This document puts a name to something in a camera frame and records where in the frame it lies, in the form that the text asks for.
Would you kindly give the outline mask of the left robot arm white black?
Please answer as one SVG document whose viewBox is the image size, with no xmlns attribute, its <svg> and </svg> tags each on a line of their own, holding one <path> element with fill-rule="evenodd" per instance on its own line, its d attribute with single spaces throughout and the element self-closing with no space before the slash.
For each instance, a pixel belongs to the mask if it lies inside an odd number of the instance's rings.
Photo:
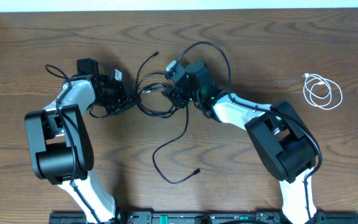
<svg viewBox="0 0 358 224">
<path fill-rule="evenodd" d="M 25 116 L 32 168 L 68 193 L 85 214 L 86 223 L 126 223 L 125 213 L 93 170 L 94 152 L 83 117 L 93 106 L 109 116 L 139 102 L 133 87 L 117 77 L 65 78 L 49 105 Z"/>
</svg>

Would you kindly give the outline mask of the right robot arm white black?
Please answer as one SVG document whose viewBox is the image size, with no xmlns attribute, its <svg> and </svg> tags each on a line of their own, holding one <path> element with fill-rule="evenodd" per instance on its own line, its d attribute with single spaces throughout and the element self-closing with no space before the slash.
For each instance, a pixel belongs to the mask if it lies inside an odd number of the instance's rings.
<svg viewBox="0 0 358 224">
<path fill-rule="evenodd" d="M 176 108 L 193 102 L 207 118 L 245 130 L 263 165 L 280 183 L 285 218 L 290 223 L 315 222 L 310 184 L 321 167 L 322 153 L 288 102 L 259 104 L 213 88 L 171 88 L 163 95 Z"/>
</svg>

